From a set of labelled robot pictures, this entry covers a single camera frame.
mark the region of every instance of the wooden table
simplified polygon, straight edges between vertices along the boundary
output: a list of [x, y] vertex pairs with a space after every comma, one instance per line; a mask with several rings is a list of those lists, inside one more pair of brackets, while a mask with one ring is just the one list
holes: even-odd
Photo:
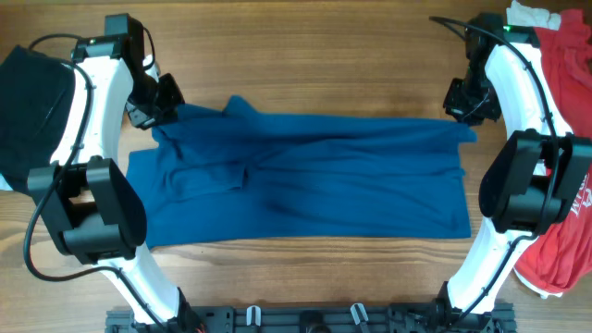
[[[132, 5], [57, 1], [57, 6], [0, 6], [0, 58], [16, 43], [50, 32], [102, 34], [104, 16], [129, 12], [146, 25], [164, 72], [188, 103], [215, 108], [240, 94], [260, 110], [365, 117], [446, 118], [441, 108], [467, 60], [463, 43], [428, 15], [467, 20], [503, 13], [509, 1], [197, 1]], [[586, 1], [526, 1], [530, 6], [586, 9]], [[39, 50], [68, 56], [71, 41]], [[475, 129], [479, 143], [462, 148], [474, 235], [481, 222], [477, 189], [505, 141], [503, 123]], [[154, 147], [149, 131], [125, 124], [119, 158]], [[22, 261], [31, 199], [0, 192], [0, 331], [100, 332], [105, 311], [126, 304], [101, 276], [52, 284], [33, 278]], [[193, 305], [367, 304], [430, 301], [463, 262], [472, 240], [300, 238], [236, 240], [159, 249], [158, 263]], [[60, 256], [43, 224], [32, 247], [50, 274], [79, 269]], [[563, 298], [540, 300], [514, 275], [499, 299], [515, 304], [521, 332], [584, 332], [592, 325], [592, 278]]]

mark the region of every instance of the black mounting rail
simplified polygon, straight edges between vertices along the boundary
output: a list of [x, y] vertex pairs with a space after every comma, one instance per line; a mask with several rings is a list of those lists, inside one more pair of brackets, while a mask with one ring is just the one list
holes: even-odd
[[[483, 319], [469, 314], [465, 325], [446, 329], [428, 327], [425, 315], [434, 304], [394, 303], [390, 306], [362, 305], [364, 315], [357, 320], [351, 307], [294, 307], [235, 309], [231, 306], [194, 306], [193, 311], [204, 323], [203, 333], [515, 333], [513, 305], [497, 303], [490, 320], [482, 329], [471, 327]], [[131, 311], [107, 312], [105, 333], [136, 333]], [[154, 333], [160, 332], [157, 327]]]

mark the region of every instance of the red t-shirt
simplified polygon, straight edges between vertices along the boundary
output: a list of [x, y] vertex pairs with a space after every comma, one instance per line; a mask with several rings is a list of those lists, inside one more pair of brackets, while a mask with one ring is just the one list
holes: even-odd
[[[543, 72], [561, 116], [573, 134], [592, 139], [590, 27], [579, 9], [561, 12], [558, 31], [535, 28]], [[592, 270], [592, 168], [565, 221], [553, 225], [516, 263], [516, 270], [547, 292], [564, 292]]]

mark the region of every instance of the black cable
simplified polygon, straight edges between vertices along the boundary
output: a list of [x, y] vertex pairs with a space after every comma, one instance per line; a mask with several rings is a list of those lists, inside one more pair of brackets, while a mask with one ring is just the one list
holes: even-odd
[[[555, 127], [553, 126], [553, 115], [551, 114], [551, 112], [549, 110], [549, 103], [547, 102], [547, 96], [545, 95], [545, 91], [543, 90], [543, 84], [541, 83], [540, 79], [538, 78], [537, 74], [535, 73], [535, 70], [533, 69], [532, 64], [511, 43], [508, 43], [508, 41], [504, 40], [503, 38], [500, 38], [498, 35], [490, 32], [490, 31], [486, 31], [486, 30], [476, 27], [472, 24], [468, 24], [468, 23], [465, 23], [465, 22], [462, 22], [462, 21], [459, 21], [456, 19], [451, 19], [451, 18], [429, 17], [429, 19], [432, 21], [435, 21], [436, 23], [442, 24], [446, 27], [448, 27], [448, 24], [456, 24], [456, 25], [465, 27], [466, 29], [470, 29], [472, 31], [477, 31], [479, 33], [485, 34], [486, 36], [488, 36], [490, 38], [493, 38], [497, 42], [507, 46], [522, 61], [522, 63], [524, 64], [524, 69], [528, 70], [531, 77], [533, 78], [533, 81], [535, 82], [535, 85], [536, 85], [536, 89], [538, 90], [538, 95], [541, 99], [541, 104], [543, 105], [543, 111], [545, 113], [545, 120], [547, 121], [547, 125], [549, 126], [551, 145], [552, 145], [552, 153], [553, 153], [553, 155], [552, 155], [553, 167], [551, 168], [549, 187], [547, 188], [547, 193], [545, 193], [545, 199], [543, 200], [543, 206], [541, 207], [540, 217], [539, 217], [539, 222], [544, 221], [546, 219], [546, 213], [549, 208], [549, 201], [553, 195], [553, 192], [555, 190], [555, 185], [557, 182], [557, 173], [558, 173], [558, 169], [559, 169], [559, 141], [557, 139], [557, 132], [555, 131]], [[497, 282], [498, 278], [500, 277], [501, 272], [503, 272], [503, 269], [505, 268], [506, 264], [508, 264], [508, 261], [510, 260], [510, 257], [512, 256], [518, 243], [520, 241], [524, 241], [524, 240], [532, 241], [537, 237], [536, 234], [537, 234], [537, 230], [535, 230], [535, 232], [531, 236], [520, 236], [520, 237], [516, 238], [510, 244], [510, 248], [506, 252], [506, 255], [504, 256], [504, 258], [501, 262], [501, 265], [499, 265], [498, 270], [494, 274], [494, 276], [491, 279], [491, 281], [489, 282], [489, 284], [487, 284], [487, 286], [485, 287], [483, 292], [479, 295], [479, 297], [477, 297], [477, 299], [464, 312], [462, 312], [462, 314], [454, 322], [452, 322], [448, 325], [448, 328], [451, 328], [451, 327], [455, 326], [456, 324], [460, 323], [488, 295], [489, 291], [493, 288], [493, 286]]]
[[[53, 35], [47, 35], [47, 36], [41, 37], [41, 38], [35, 40], [33, 43], [31, 43], [31, 45], [29, 45], [29, 50], [31, 51], [32, 48], [37, 43], [39, 43], [41, 41], [44, 41], [44, 40], [47, 40], [50, 38], [61, 38], [61, 37], [65, 37], [65, 36], [69, 37], [72, 35], [61, 33], [61, 34], [53, 34]], [[31, 240], [32, 240], [33, 231], [35, 230], [35, 225], [37, 224], [37, 220], [39, 219], [39, 216], [41, 215], [42, 210], [47, 205], [47, 201], [49, 200], [49, 197], [57, 189], [61, 180], [64, 178], [64, 176], [68, 172], [68, 169], [72, 166], [72, 162], [74, 161], [74, 158], [76, 157], [76, 155], [78, 154], [78, 152], [81, 149], [81, 143], [82, 143], [84, 131], [86, 130], [86, 126], [88, 124], [88, 119], [91, 115], [91, 107], [93, 105], [93, 103], [92, 103], [92, 101], [93, 101], [93, 82], [91, 81], [91, 78], [89, 77], [89, 75], [84, 71], [84, 69], [80, 68], [78, 65], [74, 64], [73, 62], [65, 60], [65, 59], [59, 59], [59, 58], [53, 58], [53, 59], [55, 61], [59, 62], [60, 64], [66, 65], [68, 67], [73, 68], [74, 70], [77, 70], [81, 74], [81, 76], [84, 78], [84, 82], [85, 82], [86, 102], [84, 105], [84, 111], [82, 113], [82, 119], [80, 120], [80, 126], [79, 126], [78, 132], [76, 134], [76, 138], [74, 139], [74, 144], [71, 147], [72, 151], [71, 151], [68, 159], [66, 160], [66, 163], [62, 166], [62, 168], [60, 169], [60, 171], [57, 173], [54, 180], [50, 184], [49, 188], [47, 189], [47, 191], [43, 195], [43, 198], [41, 199], [39, 204], [37, 204], [37, 206], [35, 207], [35, 210], [33, 211], [29, 225], [27, 226], [27, 231], [25, 232], [25, 240], [23, 241], [23, 257], [25, 260], [25, 266], [27, 267], [27, 269], [29, 269], [31, 274], [33, 274], [36, 278], [43, 280], [43, 281], [48, 281], [48, 282], [70, 281], [75, 278], [85, 277], [89, 274], [101, 272], [101, 271], [112, 272], [113, 274], [116, 275], [117, 278], [119, 278], [121, 280], [121, 282], [128, 289], [129, 293], [134, 298], [134, 300], [140, 305], [140, 307], [143, 309], [143, 311], [154, 321], [154, 323], [161, 330], [167, 331], [167, 327], [165, 327], [165, 325], [160, 322], [160, 320], [156, 317], [156, 315], [152, 312], [152, 310], [150, 310], [148, 304], [143, 301], [143, 299], [140, 296], [140, 294], [138, 293], [138, 291], [136, 291], [133, 288], [130, 281], [121, 272], [120, 269], [117, 269], [117, 268], [114, 268], [111, 266], [98, 266], [98, 267], [86, 269], [86, 270], [80, 271], [78, 273], [70, 274], [70, 275], [63, 276], [63, 277], [51, 277], [51, 276], [47, 276], [47, 275], [41, 273], [37, 269], [37, 267], [35, 267], [32, 259], [31, 259]]]
[[45, 35], [43, 37], [39, 37], [36, 40], [32, 41], [29, 44], [29, 50], [32, 50], [38, 43], [41, 43], [43, 41], [47, 41], [48, 39], [54, 39], [54, 38], [72, 38], [75, 40], [81, 40], [82, 36], [76, 35], [76, 34], [72, 34], [72, 33], [52, 33], [52, 34], [48, 34]]
[[466, 41], [466, 39], [464, 38], [464, 34], [462, 34], [460, 31], [454, 29], [454, 27], [452, 27], [450, 24], [446, 23], [446, 22], [439, 22], [441, 25], [443, 25], [444, 27], [446, 27], [448, 30], [452, 31], [455, 35], [459, 36], [459, 38], [461, 38], [463, 41]]
[[156, 61], [156, 51], [154, 50], [154, 42], [152, 40], [152, 35], [148, 31], [148, 29], [146, 29], [146, 27], [143, 27], [143, 28], [144, 28], [144, 31], [146, 31], [146, 34], [148, 35], [148, 40], [150, 40], [150, 48], [152, 49], [152, 61], [150, 62], [150, 64], [143, 67], [144, 70], [148, 70], [152, 66], [154, 66], [154, 62]]

